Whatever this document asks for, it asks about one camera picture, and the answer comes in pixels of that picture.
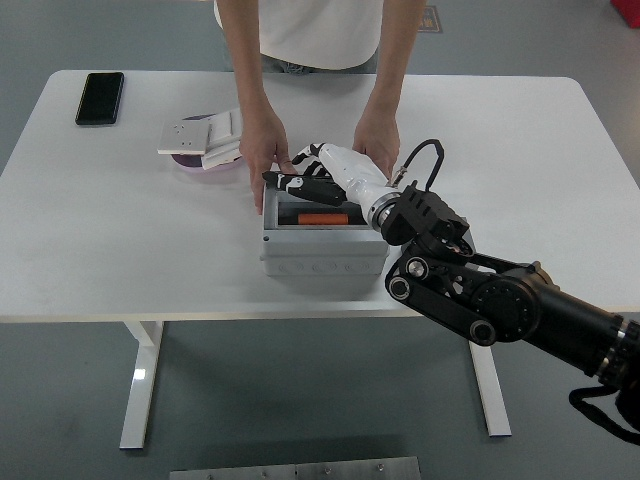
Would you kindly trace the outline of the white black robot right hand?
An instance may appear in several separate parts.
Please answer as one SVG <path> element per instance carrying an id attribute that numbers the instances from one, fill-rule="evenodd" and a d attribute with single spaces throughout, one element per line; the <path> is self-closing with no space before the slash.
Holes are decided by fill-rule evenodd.
<path id="1" fill-rule="evenodd" d="M 366 223 L 379 230 L 397 202 L 400 193 L 371 159 L 356 151 L 333 144 L 311 144 L 292 162 L 310 159 L 325 172 L 316 174 L 308 166 L 300 175 L 269 171 L 263 174 L 266 185 L 294 197 L 330 206 L 351 202 L 360 207 Z"/>

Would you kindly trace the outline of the person's right hand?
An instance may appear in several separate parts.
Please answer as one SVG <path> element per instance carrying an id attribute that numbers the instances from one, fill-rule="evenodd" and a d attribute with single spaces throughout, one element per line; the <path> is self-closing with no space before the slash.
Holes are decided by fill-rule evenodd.
<path id="1" fill-rule="evenodd" d="M 289 156 L 284 126 L 272 110 L 256 111 L 244 120 L 240 153 L 249 167 L 250 188 L 258 215 L 263 212 L 263 174 L 272 169 L 285 175 L 295 175 L 296 169 Z"/>

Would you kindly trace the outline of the person's left hand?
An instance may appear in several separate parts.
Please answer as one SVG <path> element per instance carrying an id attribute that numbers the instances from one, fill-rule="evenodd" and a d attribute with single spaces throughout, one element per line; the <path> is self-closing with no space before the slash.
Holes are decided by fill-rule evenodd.
<path id="1" fill-rule="evenodd" d="M 365 112 L 354 132 L 353 150 L 368 156 L 387 179 L 392 176 L 400 149 L 394 115 Z"/>

